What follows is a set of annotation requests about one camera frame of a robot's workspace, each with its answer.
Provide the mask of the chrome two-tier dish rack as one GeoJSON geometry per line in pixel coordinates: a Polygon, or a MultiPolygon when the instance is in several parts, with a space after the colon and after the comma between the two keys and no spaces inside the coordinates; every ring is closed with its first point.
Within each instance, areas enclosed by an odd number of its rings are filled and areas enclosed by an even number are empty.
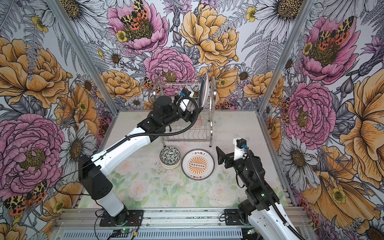
{"type": "Polygon", "coordinates": [[[154,83],[154,99],[164,96],[166,87],[176,88],[176,96],[172,97],[172,102],[180,105],[182,111],[193,114],[194,102],[199,105],[201,111],[196,123],[187,131],[179,135],[160,137],[163,146],[166,147],[168,142],[208,142],[212,147],[213,118],[217,98],[216,78],[203,74],[193,83],[165,83],[157,78],[154,83]]]}

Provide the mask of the green rimmed plate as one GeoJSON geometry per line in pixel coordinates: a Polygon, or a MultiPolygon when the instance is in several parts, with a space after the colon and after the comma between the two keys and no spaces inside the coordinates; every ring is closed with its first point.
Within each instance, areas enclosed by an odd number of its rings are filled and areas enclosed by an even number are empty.
{"type": "Polygon", "coordinates": [[[209,98],[209,91],[210,91],[210,80],[209,80],[208,73],[206,73],[201,83],[201,90],[200,90],[200,96],[199,96],[201,108],[205,107],[205,104],[209,98]]]}

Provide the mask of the pink patterned bowl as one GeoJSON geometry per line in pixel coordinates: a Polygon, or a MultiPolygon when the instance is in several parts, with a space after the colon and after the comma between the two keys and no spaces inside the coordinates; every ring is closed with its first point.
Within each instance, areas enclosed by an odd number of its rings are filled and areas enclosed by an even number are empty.
{"type": "Polygon", "coordinates": [[[171,165],[177,162],[180,162],[181,153],[175,147],[165,147],[160,152],[160,160],[161,162],[171,165]]]}

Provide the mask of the cream white bowl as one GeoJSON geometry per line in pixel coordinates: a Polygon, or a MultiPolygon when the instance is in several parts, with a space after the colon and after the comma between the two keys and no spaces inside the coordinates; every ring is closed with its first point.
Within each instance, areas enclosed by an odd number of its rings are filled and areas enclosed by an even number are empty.
{"type": "Polygon", "coordinates": [[[167,170],[175,169],[176,167],[179,166],[179,164],[180,164],[180,162],[177,162],[177,163],[175,163],[175,164],[171,164],[171,165],[167,165],[167,164],[161,162],[161,166],[162,166],[163,168],[167,169],[167,170]]]}

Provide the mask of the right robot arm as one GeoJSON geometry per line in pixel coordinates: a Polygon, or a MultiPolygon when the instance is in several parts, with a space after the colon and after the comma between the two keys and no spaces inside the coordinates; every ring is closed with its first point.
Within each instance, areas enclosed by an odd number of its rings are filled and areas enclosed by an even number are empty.
{"type": "Polygon", "coordinates": [[[240,220],[265,240],[303,240],[289,220],[280,199],[265,180],[262,161],[247,147],[225,154],[216,147],[218,164],[233,168],[243,182],[247,199],[238,205],[240,220]]]}

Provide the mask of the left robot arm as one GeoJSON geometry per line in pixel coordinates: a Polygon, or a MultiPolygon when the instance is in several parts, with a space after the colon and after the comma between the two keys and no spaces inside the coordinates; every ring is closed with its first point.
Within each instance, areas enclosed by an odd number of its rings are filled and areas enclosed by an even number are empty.
{"type": "Polygon", "coordinates": [[[130,155],[159,137],[174,136],[189,130],[203,107],[191,97],[158,97],[153,110],[128,135],[108,149],[78,160],[79,180],[85,190],[103,207],[112,224],[123,226],[129,221],[128,210],[113,191],[107,176],[130,155]]]}

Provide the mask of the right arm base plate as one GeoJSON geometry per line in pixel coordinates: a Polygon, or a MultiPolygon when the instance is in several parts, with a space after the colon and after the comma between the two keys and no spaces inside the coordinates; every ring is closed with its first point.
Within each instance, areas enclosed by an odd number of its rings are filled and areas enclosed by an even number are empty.
{"type": "Polygon", "coordinates": [[[249,225],[246,213],[239,209],[224,209],[224,221],[226,226],[249,225]]]}

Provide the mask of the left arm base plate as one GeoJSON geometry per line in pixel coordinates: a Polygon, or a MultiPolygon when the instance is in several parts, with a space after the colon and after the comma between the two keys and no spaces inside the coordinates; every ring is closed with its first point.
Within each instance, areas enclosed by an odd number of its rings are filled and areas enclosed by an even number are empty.
{"type": "Polygon", "coordinates": [[[115,217],[103,212],[100,227],[139,227],[142,225],[144,210],[123,209],[115,217]]]}

